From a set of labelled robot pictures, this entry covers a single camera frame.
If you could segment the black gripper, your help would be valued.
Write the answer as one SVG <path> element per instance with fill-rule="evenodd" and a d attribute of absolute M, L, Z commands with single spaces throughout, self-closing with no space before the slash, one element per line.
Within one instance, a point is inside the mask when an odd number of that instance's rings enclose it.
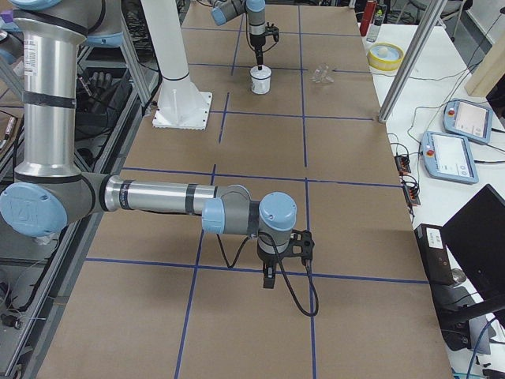
<path fill-rule="evenodd" d="M 279 262 L 277 255 L 258 249 L 258 257 L 263 262 L 263 288 L 273 289 L 275 287 L 276 266 Z"/>
<path fill-rule="evenodd" d="M 265 35 L 249 34 L 249 42 L 253 50 L 255 51 L 256 68 L 258 70 L 262 70 L 264 64 L 263 47 L 265 45 Z"/>

